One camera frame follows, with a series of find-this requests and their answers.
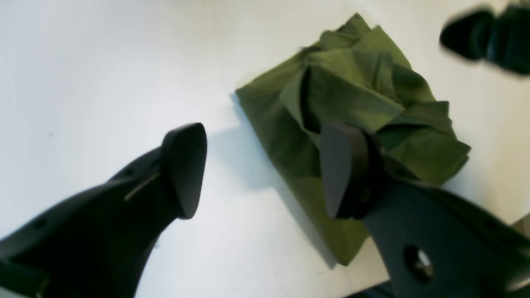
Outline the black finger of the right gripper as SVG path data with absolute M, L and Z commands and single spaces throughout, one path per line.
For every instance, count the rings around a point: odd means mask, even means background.
M 528 5 L 509 5 L 500 15 L 488 6 L 450 19 L 440 44 L 458 56 L 528 76 L 530 73 L 530 12 Z

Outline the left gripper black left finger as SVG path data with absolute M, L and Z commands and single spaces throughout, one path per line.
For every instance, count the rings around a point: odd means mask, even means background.
M 161 233 L 197 211 L 207 157 L 201 123 L 106 183 L 40 213 L 1 240 L 1 287 L 27 298 L 133 298 Z

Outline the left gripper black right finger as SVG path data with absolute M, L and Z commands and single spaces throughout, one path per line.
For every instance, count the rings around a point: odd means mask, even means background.
M 362 221 L 396 298 L 528 298 L 528 238 L 419 180 L 376 135 L 324 124 L 320 171 L 328 215 Z

